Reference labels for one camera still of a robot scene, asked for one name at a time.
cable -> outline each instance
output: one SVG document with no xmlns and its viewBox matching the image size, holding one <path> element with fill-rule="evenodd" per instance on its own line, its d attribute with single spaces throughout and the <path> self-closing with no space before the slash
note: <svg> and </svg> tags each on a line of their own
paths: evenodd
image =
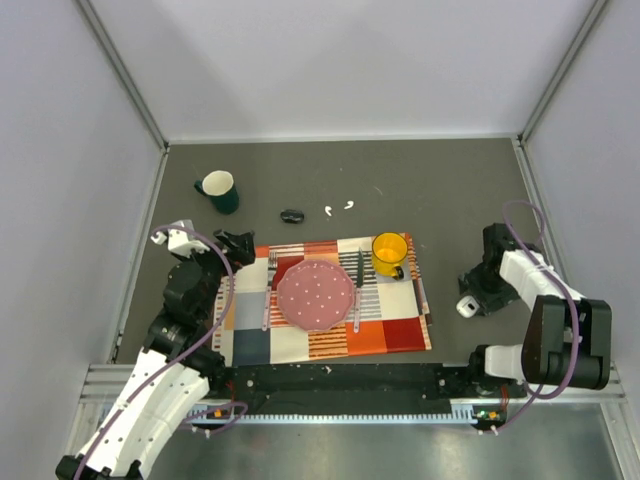
<svg viewBox="0 0 640 480">
<path fill-rule="evenodd" d="M 525 205 L 531 208 L 536 213 L 538 220 L 540 222 L 540 235 L 538 235 L 538 239 L 536 240 L 536 243 L 539 242 L 540 239 L 542 239 L 542 236 L 544 235 L 544 232 L 546 229 L 546 221 L 545 221 L 544 214 L 542 213 L 542 210 L 540 210 L 538 207 L 533 205 L 531 202 L 528 202 L 527 200 L 511 200 L 509 202 L 506 202 L 504 205 L 502 205 L 502 218 L 504 219 L 504 223 L 506 224 L 507 229 L 509 230 L 509 233 L 511 233 L 511 236 L 513 237 L 515 242 L 518 244 L 518 247 L 520 247 L 520 249 L 524 252 L 527 258 L 529 258 L 529 260 L 536 267 L 542 267 L 542 264 L 533 255 L 531 250 L 529 250 L 529 248 L 524 244 L 524 242 L 522 241 L 522 238 L 520 238 L 520 235 L 518 235 L 518 232 L 516 232 L 515 228 L 513 227 L 513 224 L 511 223 L 508 210 L 509 210 L 509 207 L 511 207 L 512 205 Z M 496 428 L 495 430 L 496 434 L 504 430 L 507 426 L 511 425 L 518 418 L 520 418 L 520 416 L 531 406 L 531 404 L 535 400 L 537 399 L 550 400 L 558 397 L 569 385 L 569 382 L 571 381 L 571 377 L 573 376 L 573 372 L 576 369 L 576 362 L 578 361 L 578 348 L 580 346 L 580 323 L 578 318 L 578 310 L 573 301 L 573 298 L 571 297 L 571 293 L 569 293 L 569 290 L 567 289 L 567 287 L 565 287 L 565 285 L 555 275 L 549 272 L 548 269 L 541 268 L 540 271 L 549 279 L 549 281 L 551 281 L 551 283 L 553 283 L 556 286 L 556 288 L 567 300 L 567 303 L 569 305 L 569 313 L 571 314 L 571 329 L 573 331 L 573 338 L 571 340 L 571 354 L 569 356 L 569 367 L 567 368 L 567 373 L 565 373 L 564 378 L 562 379 L 562 382 L 560 382 L 560 385 L 558 385 L 558 387 L 551 393 L 545 393 L 545 394 L 541 393 L 544 385 L 538 386 L 538 389 L 534 392 L 533 390 L 531 390 L 531 387 L 529 386 L 529 384 L 525 382 L 524 384 L 525 389 L 529 393 L 530 398 L 522 406 L 522 408 L 518 410 L 518 412 L 516 412 L 515 415 L 513 415 L 513 417 L 507 420 L 500 427 Z"/>
<path fill-rule="evenodd" d="M 222 250 L 220 250 L 220 248 L 215 243 L 213 243 L 204 235 L 194 230 L 191 230 L 190 228 L 183 227 L 181 225 L 161 225 L 159 227 L 154 228 L 150 235 L 154 236 L 159 232 L 163 232 L 163 231 L 168 232 L 169 230 L 178 230 L 181 232 L 185 232 L 191 235 L 192 237 L 197 238 L 202 243 L 204 243 L 207 247 L 211 248 L 218 255 L 218 257 L 220 257 L 220 260 L 222 260 L 222 264 L 224 265 L 224 268 L 227 271 L 227 275 L 229 276 L 229 295 L 227 296 L 227 302 L 225 303 L 224 308 L 222 309 L 220 318 L 218 319 L 217 322 L 213 324 L 213 326 L 209 329 L 209 331 L 205 333 L 200 340 L 194 343 L 187 350 L 182 352 L 180 355 L 178 355 L 176 358 L 174 358 L 169 363 L 164 365 L 162 368 L 159 368 L 154 374 L 150 375 L 149 378 L 147 378 L 144 382 L 142 382 L 140 386 L 136 388 L 133 391 L 133 393 L 131 393 L 131 395 L 129 395 L 129 397 L 126 400 L 126 403 L 133 402 L 133 400 L 135 400 L 135 398 L 140 394 L 140 392 L 144 390 L 147 386 L 149 386 L 151 382 L 153 382 L 156 378 L 158 378 L 168 369 L 170 369 L 177 363 L 180 363 L 182 360 L 187 358 L 189 355 L 195 352 L 198 348 L 204 345 L 207 342 L 207 340 L 211 338 L 211 336 L 216 331 L 216 329 L 224 321 L 225 317 L 227 316 L 227 313 L 229 312 L 229 309 L 231 308 L 231 301 L 233 300 L 234 287 L 235 287 L 234 281 L 233 281 L 233 269 L 231 268 L 231 264 L 229 263 L 229 260 L 227 260 L 227 258 L 224 256 L 224 253 L 222 253 Z M 76 473 L 73 476 L 73 480 L 80 480 L 82 471 L 85 469 L 87 462 L 89 461 L 89 458 L 91 458 L 91 455 L 93 455 L 96 448 L 98 448 L 98 445 L 100 444 L 100 442 L 102 442 L 102 439 L 107 435 L 111 427 L 116 423 L 118 418 L 120 418 L 120 415 L 122 415 L 123 411 L 124 411 L 123 409 L 116 410 L 115 413 L 111 416 L 111 418 L 107 421 L 107 423 L 104 424 L 103 427 L 100 429 L 95 440 L 87 449 L 87 453 L 84 455 L 84 457 L 82 457 L 82 460 L 80 460 L 80 464 L 78 465 L 78 469 L 76 470 Z"/>
</svg>

knife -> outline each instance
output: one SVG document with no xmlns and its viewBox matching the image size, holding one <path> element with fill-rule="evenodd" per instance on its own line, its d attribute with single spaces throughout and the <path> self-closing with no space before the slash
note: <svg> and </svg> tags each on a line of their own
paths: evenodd
<svg viewBox="0 0 640 480">
<path fill-rule="evenodd" d="M 360 300 L 362 298 L 362 285 L 364 285 L 364 255 L 362 249 L 358 251 L 358 276 L 356 277 L 356 311 L 353 319 L 353 331 L 360 331 Z"/>
</svg>

red square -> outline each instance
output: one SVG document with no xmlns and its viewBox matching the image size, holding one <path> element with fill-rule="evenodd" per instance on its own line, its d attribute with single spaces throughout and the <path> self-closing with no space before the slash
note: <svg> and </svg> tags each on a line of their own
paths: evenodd
<svg viewBox="0 0 640 480">
<path fill-rule="evenodd" d="M 295 256 L 295 257 L 278 257 L 278 270 L 276 270 L 276 275 L 273 277 L 273 291 L 278 289 L 278 285 L 280 284 L 280 280 L 284 277 L 284 274 L 287 273 L 294 265 L 299 264 L 302 260 L 304 260 L 304 256 Z"/>
<path fill-rule="evenodd" d="M 425 349 L 419 317 L 403 320 L 385 320 L 382 324 L 388 353 L 413 352 Z"/>
</svg>

checkered placemat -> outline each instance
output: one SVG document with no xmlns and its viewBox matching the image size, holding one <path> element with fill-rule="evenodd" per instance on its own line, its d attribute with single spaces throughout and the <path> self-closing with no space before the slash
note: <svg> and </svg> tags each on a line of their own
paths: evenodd
<svg viewBox="0 0 640 480">
<path fill-rule="evenodd" d="M 427 330 L 431 316 L 413 240 L 408 233 L 402 235 L 409 244 L 409 254 L 403 265 L 405 278 L 400 281 L 374 271 L 374 237 L 258 247 L 255 263 L 235 277 L 236 295 L 227 318 L 214 334 L 213 350 L 224 355 L 228 366 L 431 350 Z M 345 323 L 327 332 L 307 333 L 287 323 L 276 301 L 278 283 L 287 269 L 305 259 L 324 259 L 342 266 L 355 282 L 360 248 L 365 267 L 360 332 L 353 332 L 353 310 Z M 270 251 L 278 254 L 278 270 L 271 294 L 271 328 L 263 332 Z M 225 278 L 216 298 L 216 315 L 220 315 L 228 291 Z"/>
</svg>

plate with white dots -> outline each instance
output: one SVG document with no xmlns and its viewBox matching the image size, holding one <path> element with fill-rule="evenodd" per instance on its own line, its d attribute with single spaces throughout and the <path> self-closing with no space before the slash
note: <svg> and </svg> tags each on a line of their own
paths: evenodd
<svg viewBox="0 0 640 480">
<path fill-rule="evenodd" d="M 353 307 L 353 292 L 353 281 L 339 265 L 303 260 L 280 280 L 278 307 L 292 325 L 323 332 L 344 322 Z"/>
</svg>

